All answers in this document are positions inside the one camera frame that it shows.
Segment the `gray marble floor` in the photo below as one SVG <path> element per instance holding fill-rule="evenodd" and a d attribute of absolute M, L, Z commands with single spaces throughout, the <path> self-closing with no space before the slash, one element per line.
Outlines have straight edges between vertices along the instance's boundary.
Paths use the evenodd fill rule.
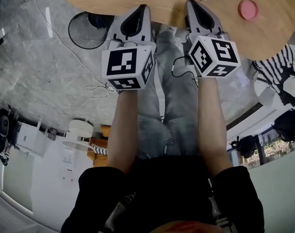
<path fill-rule="evenodd" d="M 101 80 L 101 51 L 83 50 L 75 46 L 67 33 L 71 18 L 80 12 L 65 0 L 37 0 L 39 9 L 63 44 L 73 50 L 79 59 Z M 94 92 L 85 90 L 87 85 L 100 85 L 78 59 L 62 45 L 47 26 L 34 0 L 1 0 L 0 29 L 6 36 L 0 46 L 0 98 L 17 109 L 22 117 L 37 121 L 40 117 L 47 127 L 59 131 L 67 128 L 71 119 L 57 114 L 62 109 L 66 115 L 95 118 L 96 130 L 99 124 L 110 125 L 113 120 L 117 94 L 110 92 L 107 98 L 91 99 L 84 106 L 77 107 L 88 98 L 103 97 L 106 90 Z M 185 41 L 186 32 L 177 32 L 177 44 Z M 230 78 L 220 81 L 222 108 L 227 122 L 231 122 L 256 102 L 251 84 L 244 75 L 248 69 L 238 70 Z M 159 83 L 156 84 L 164 109 L 164 96 Z"/>

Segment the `black bag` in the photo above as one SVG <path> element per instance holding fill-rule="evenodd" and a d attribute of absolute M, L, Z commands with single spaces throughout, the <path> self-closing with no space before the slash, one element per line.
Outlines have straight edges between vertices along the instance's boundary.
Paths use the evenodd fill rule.
<path fill-rule="evenodd" d="M 230 144 L 233 149 L 237 150 L 240 152 L 240 154 L 247 158 L 250 158 L 254 150 L 256 150 L 256 142 L 253 136 L 249 135 L 241 140 L 239 140 L 239 136 L 237 137 L 237 141 L 234 141 Z"/>
<path fill-rule="evenodd" d="M 295 110 L 287 111 L 275 120 L 273 129 L 284 142 L 295 141 Z"/>

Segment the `wooden table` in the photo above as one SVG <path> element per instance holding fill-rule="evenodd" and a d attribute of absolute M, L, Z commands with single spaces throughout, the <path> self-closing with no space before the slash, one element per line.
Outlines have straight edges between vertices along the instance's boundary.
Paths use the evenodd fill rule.
<path fill-rule="evenodd" d="M 184 28 L 186 0 L 68 0 L 91 13 L 122 15 L 140 4 L 151 8 L 152 20 Z M 254 21 L 238 13 L 241 0 L 202 1 L 221 20 L 224 31 L 235 41 L 241 56 L 265 60 L 277 54 L 295 30 L 295 0 L 253 0 L 259 7 Z"/>

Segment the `cable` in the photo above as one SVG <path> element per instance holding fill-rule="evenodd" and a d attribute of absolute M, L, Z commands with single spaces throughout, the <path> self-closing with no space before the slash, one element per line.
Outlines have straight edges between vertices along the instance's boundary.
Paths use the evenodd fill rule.
<path fill-rule="evenodd" d="M 85 12 L 85 11 L 84 11 L 84 12 L 78 13 L 77 15 L 75 15 L 75 16 L 70 20 L 69 25 L 68 25 L 68 35 L 69 35 L 69 37 L 70 37 L 70 40 L 74 43 L 74 45 L 78 46 L 78 47 L 81 48 L 81 49 L 86 49 L 86 50 L 97 49 L 97 48 L 101 47 L 101 46 L 103 45 L 103 43 L 106 42 L 106 38 L 108 37 L 108 27 L 107 27 L 107 25 L 105 24 L 105 21 L 104 21 L 101 17 L 98 17 L 98 18 L 101 18 L 102 23 L 103 23 L 103 25 L 104 25 L 106 31 L 105 31 L 105 35 L 104 35 L 104 37 L 103 37 L 103 39 L 104 39 L 103 42 L 101 42 L 101 43 L 100 43 L 99 45 L 97 45 L 96 47 L 94 47 L 94 48 L 85 48 L 85 47 L 82 47 L 82 46 L 78 45 L 78 44 L 73 40 L 73 38 L 71 37 L 71 34 L 70 34 L 70 26 L 71 26 L 71 23 L 72 23 L 76 18 L 78 18 L 80 15 L 83 15 L 83 14 L 88 14 L 88 12 Z"/>
<path fill-rule="evenodd" d="M 186 40 L 187 42 L 189 42 L 189 43 L 192 43 L 192 42 L 191 42 L 191 39 L 190 39 L 190 34 L 189 34 L 189 33 L 185 36 L 185 40 Z"/>
<path fill-rule="evenodd" d="M 0 99 L 3 103 L 5 103 L 7 106 L 8 106 L 8 108 L 11 110 L 12 108 L 11 108 L 11 106 L 7 103 L 7 102 L 5 102 L 4 100 L 2 100 L 2 99 Z"/>
<path fill-rule="evenodd" d="M 124 43 L 124 44 L 126 44 L 126 43 L 129 43 L 129 42 L 131 42 L 131 43 L 134 43 L 135 45 L 136 45 L 136 47 L 137 46 L 145 46 L 145 45 L 143 45 L 143 44 L 140 44 L 140 43 L 137 43 L 137 42 L 134 42 L 134 41 L 127 41 L 127 42 L 124 42 L 124 41 L 122 41 L 121 39 L 119 39 L 119 38 L 115 38 L 115 39 L 111 39 L 111 40 L 108 40 L 107 42 L 107 48 L 109 48 L 109 45 L 110 45 L 110 42 L 111 41 L 119 41 L 119 42 L 121 42 L 121 43 Z"/>
<path fill-rule="evenodd" d="M 198 88 L 198 83 L 195 81 L 196 78 L 195 78 L 195 75 L 194 75 L 193 72 L 191 72 L 191 71 L 186 71 L 185 73 L 183 73 L 183 74 L 181 74 L 181 75 L 179 75 L 179 76 L 176 76 L 176 75 L 173 74 L 173 69 L 175 68 L 175 63 L 176 63 L 176 61 L 179 60 L 179 59 L 187 58 L 187 57 L 188 57 L 188 56 L 185 55 L 185 56 L 182 56 L 182 57 L 178 57 L 178 58 L 176 58 L 176 59 L 174 60 L 174 62 L 173 62 L 173 64 L 172 64 L 171 74 L 172 74 L 172 76 L 175 77 L 175 78 L 180 78 L 180 77 L 184 76 L 184 75 L 187 74 L 187 73 L 191 73 L 191 74 L 193 75 L 193 80 L 194 80 L 194 82 L 195 82 L 195 84 L 196 84 L 196 86 L 197 86 L 197 88 Z"/>
<path fill-rule="evenodd" d="M 40 10 L 37 1 L 36 1 L 36 0 L 34 0 L 34 1 L 35 1 L 35 5 L 36 5 L 36 7 L 37 7 L 37 10 L 38 10 L 38 11 L 40 12 L 40 14 L 43 16 L 43 18 L 44 18 L 44 20 L 45 20 L 47 26 L 48 26 L 48 27 L 49 27 L 49 28 L 55 33 L 55 35 L 56 35 L 57 38 L 59 39 L 60 43 L 61 43 L 66 49 L 68 49 L 68 50 L 69 50 L 69 51 L 75 56 L 75 58 L 80 62 L 80 64 L 81 64 L 86 70 L 88 70 L 88 71 L 91 73 L 91 75 L 94 77 L 94 79 L 95 79 L 97 82 L 99 82 L 100 84 L 102 84 L 102 85 L 97 85 L 97 86 L 95 86 L 95 85 L 89 85 L 89 86 L 86 86 L 86 87 L 85 87 L 85 90 L 88 91 L 88 92 L 94 92 L 94 91 L 97 90 L 97 89 L 105 89 L 105 90 L 107 91 L 107 95 L 106 95 L 105 97 L 91 97 L 91 98 L 87 99 L 87 100 L 86 100 L 82 105 L 80 105 L 80 106 L 77 106 L 77 107 L 64 106 L 64 107 L 70 107 L 70 108 L 74 108 L 74 109 L 76 109 L 76 108 L 80 108 L 80 107 L 82 107 L 87 101 L 89 101 L 89 100 L 91 100 L 91 99 L 107 98 L 107 97 L 109 96 L 109 91 L 115 92 L 112 88 L 107 87 L 107 83 L 103 83 L 103 82 L 101 82 L 100 80 L 98 80 L 98 79 L 96 78 L 96 76 L 94 75 L 94 73 L 92 72 L 92 70 L 90 70 L 86 65 L 84 65 L 84 63 L 83 63 L 83 62 L 80 60 L 80 58 L 75 54 L 75 52 L 74 52 L 73 50 L 71 50 L 68 46 L 66 46 L 66 45 L 62 42 L 62 40 L 61 40 L 60 36 L 58 35 L 58 33 L 52 28 L 52 26 L 50 25 L 50 23 L 47 21 L 46 17 L 44 16 L 44 14 L 42 13 L 42 11 Z M 87 117 L 85 117 L 85 116 L 69 116 L 69 115 L 66 115 L 65 112 L 64 112 L 61 108 L 58 108 L 58 109 L 56 110 L 56 113 L 57 113 L 58 115 L 60 115 L 60 116 L 66 116 L 66 117 L 70 117 L 70 118 L 76 118 L 76 117 L 78 117 L 78 118 L 87 118 Z"/>

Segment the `leg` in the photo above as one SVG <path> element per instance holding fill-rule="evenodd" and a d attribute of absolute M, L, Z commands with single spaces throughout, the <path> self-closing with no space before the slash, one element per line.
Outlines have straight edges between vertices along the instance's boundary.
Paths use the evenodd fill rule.
<path fill-rule="evenodd" d="M 138 92 L 138 154 L 139 159 L 162 155 L 181 155 L 170 130 L 162 124 L 154 83 L 155 68 L 147 86 Z"/>
<path fill-rule="evenodd" d="M 155 68 L 150 74 L 146 88 L 138 91 L 138 114 L 161 121 L 154 76 Z"/>
<path fill-rule="evenodd" d="M 183 55 L 175 46 L 175 39 L 170 31 L 159 34 L 156 42 L 159 76 L 165 93 L 164 124 L 175 136 L 182 154 L 198 154 L 198 90 L 192 80 L 193 75 L 187 73 L 180 78 L 172 76 L 174 60 Z M 180 59 L 175 64 L 174 73 L 179 76 L 189 70 L 184 60 Z"/>

